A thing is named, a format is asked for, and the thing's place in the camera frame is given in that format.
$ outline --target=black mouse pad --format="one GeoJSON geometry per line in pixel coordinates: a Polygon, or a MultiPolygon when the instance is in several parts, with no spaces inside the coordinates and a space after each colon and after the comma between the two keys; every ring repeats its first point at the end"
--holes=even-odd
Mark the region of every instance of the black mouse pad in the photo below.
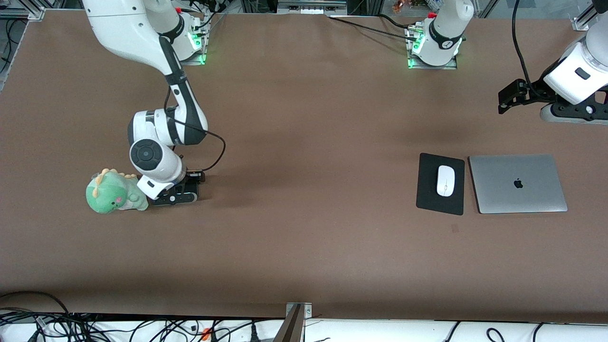
{"type": "Polygon", "coordinates": [[[420,153],[418,166],[418,193],[416,206],[420,209],[462,215],[465,201],[465,161],[444,156],[420,153]],[[439,166],[454,169],[454,192],[450,197],[437,193],[437,173],[439,166]]]}

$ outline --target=green dinosaur plush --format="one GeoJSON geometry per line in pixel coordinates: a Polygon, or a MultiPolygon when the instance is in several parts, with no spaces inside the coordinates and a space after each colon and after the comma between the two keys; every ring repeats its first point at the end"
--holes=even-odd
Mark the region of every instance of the green dinosaur plush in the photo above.
{"type": "Polygon", "coordinates": [[[148,208],[146,195],[137,187],[137,176],[103,169],[86,187],[86,201],[100,214],[115,210],[148,208]]]}

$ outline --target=stuffed animal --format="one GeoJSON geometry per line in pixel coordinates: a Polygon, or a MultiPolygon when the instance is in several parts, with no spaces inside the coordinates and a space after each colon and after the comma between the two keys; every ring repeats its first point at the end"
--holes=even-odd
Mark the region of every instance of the stuffed animal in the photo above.
{"type": "Polygon", "coordinates": [[[86,187],[86,201],[100,214],[115,210],[148,208],[148,198],[137,187],[136,175],[118,173],[116,169],[103,169],[86,187]]]}

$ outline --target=white mouse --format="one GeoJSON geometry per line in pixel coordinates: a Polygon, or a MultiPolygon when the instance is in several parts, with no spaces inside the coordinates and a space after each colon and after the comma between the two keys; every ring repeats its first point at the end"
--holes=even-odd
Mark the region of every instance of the white mouse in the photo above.
{"type": "Polygon", "coordinates": [[[454,169],[449,166],[439,166],[437,172],[437,194],[450,197],[454,192],[454,169]]]}

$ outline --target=plush toy head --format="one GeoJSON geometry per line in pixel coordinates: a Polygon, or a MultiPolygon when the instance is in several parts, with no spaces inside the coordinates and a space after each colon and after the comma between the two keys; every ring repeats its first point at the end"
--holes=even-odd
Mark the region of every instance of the plush toy head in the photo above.
{"type": "Polygon", "coordinates": [[[86,187],[86,201],[91,209],[107,214],[125,205],[127,184],[125,177],[115,170],[103,170],[86,187]]]}

